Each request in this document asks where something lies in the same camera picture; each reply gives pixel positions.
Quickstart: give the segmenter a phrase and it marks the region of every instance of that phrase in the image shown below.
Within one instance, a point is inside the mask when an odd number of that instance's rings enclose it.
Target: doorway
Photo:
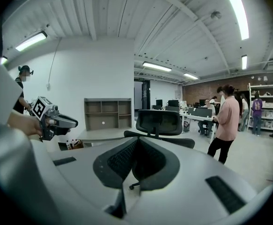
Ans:
[[[139,109],[150,109],[150,81],[134,79],[134,116]]]

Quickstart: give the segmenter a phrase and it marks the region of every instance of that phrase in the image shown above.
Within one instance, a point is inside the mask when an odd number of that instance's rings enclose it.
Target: black cap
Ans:
[[[24,71],[27,71],[27,72],[29,72],[31,75],[33,75],[33,70],[30,72],[30,67],[29,66],[27,66],[27,65],[24,65],[23,67],[18,67],[18,69],[19,69],[19,71],[20,71],[20,74],[22,73],[22,72],[24,72]]]

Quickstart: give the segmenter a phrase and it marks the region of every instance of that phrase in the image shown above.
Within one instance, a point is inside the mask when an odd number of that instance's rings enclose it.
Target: pink shirt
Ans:
[[[239,103],[230,96],[226,99],[217,115],[219,127],[215,136],[224,141],[232,141],[236,138],[239,121]]]

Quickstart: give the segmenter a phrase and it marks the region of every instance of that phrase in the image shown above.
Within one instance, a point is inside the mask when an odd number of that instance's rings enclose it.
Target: bottle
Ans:
[[[68,150],[71,150],[71,144],[69,143],[69,140],[66,141],[66,147]]]

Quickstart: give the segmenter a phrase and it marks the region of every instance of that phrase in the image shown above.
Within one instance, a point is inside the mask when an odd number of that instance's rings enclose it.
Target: hand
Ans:
[[[35,134],[39,136],[43,135],[39,120],[36,117],[23,115],[14,110],[8,118],[8,124],[13,128],[21,130],[27,136]]]

